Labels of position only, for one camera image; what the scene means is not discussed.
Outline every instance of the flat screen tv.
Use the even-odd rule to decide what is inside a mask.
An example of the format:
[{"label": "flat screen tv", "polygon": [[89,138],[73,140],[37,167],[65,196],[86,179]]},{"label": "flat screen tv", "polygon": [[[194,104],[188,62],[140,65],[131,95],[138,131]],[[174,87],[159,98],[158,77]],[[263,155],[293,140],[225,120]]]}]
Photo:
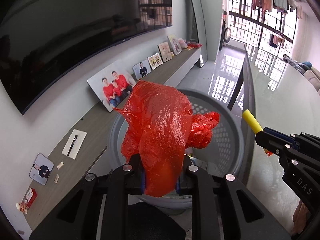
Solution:
[{"label": "flat screen tv", "polygon": [[172,0],[0,0],[0,79],[24,114],[89,57],[172,26]]}]

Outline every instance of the gray wood countertop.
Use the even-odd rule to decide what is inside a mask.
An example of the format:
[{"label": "gray wood countertop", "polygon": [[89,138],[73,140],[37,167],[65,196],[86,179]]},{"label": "gray wood countertop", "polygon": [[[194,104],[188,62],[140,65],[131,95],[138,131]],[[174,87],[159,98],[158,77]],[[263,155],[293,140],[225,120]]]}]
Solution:
[{"label": "gray wood countertop", "polygon": [[[152,70],[141,80],[164,84],[193,54],[200,49],[182,50],[180,54],[163,65]],[[123,108],[127,98],[118,106]],[[78,183],[89,171],[101,154],[107,149],[109,133],[118,113],[109,113],[101,102],[93,106],[62,138],[49,155],[49,160],[54,163],[54,168],[46,185],[32,181],[30,187],[34,188],[37,197],[25,215],[32,230],[49,214],[49,212],[62,200],[62,198]],[[62,154],[73,129],[87,132],[76,160]],[[63,161],[64,165],[58,170],[57,165]],[[57,184],[54,179],[58,174]]]}]

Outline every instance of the blue jeans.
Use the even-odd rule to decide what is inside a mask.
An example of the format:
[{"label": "blue jeans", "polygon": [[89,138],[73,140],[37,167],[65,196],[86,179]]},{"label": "blue jeans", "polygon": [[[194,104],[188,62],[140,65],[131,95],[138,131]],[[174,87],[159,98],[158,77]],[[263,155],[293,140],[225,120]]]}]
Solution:
[{"label": "blue jeans", "polygon": [[110,104],[113,104],[114,107],[117,107],[120,104],[121,100],[119,97],[116,97],[115,99],[110,99],[109,102]]}]

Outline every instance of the person in red sweater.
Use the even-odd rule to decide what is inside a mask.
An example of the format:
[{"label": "person in red sweater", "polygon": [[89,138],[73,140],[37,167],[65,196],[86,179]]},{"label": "person in red sweater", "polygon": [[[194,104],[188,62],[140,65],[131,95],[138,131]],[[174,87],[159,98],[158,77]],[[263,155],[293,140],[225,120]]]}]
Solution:
[{"label": "person in red sweater", "polygon": [[132,92],[132,86],[127,83],[127,80],[125,79],[124,75],[118,75],[116,71],[112,71],[111,74],[115,78],[115,81],[117,82],[121,91],[125,91],[125,93],[129,95]]},{"label": "person in red sweater", "polygon": [[106,96],[106,98],[109,100],[109,103],[112,104],[114,107],[117,107],[121,100],[119,96],[116,95],[116,93],[113,91],[113,85],[108,83],[108,80],[104,77],[102,79],[102,82],[104,84],[103,87],[103,93]]},{"label": "person in red sweater", "polygon": [[113,86],[113,93],[115,93],[115,95],[118,96],[121,101],[128,96],[124,90],[121,91],[120,86],[118,86],[115,80],[112,81],[112,86]]}]

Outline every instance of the man in black suit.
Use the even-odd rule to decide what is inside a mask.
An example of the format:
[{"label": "man in black suit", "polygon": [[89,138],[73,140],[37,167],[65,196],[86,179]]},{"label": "man in black suit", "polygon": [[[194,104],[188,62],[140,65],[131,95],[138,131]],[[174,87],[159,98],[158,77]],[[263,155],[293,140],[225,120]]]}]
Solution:
[{"label": "man in black suit", "polygon": [[143,66],[143,63],[140,62],[140,75],[143,77],[147,74],[147,68]]},{"label": "man in black suit", "polygon": [[50,171],[49,171],[49,168],[45,165],[42,165],[42,166],[39,166],[38,164],[33,164],[33,167],[38,170],[39,172],[39,175],[41,178],[48,178],[49,177],[49,174],[50,174]]}]

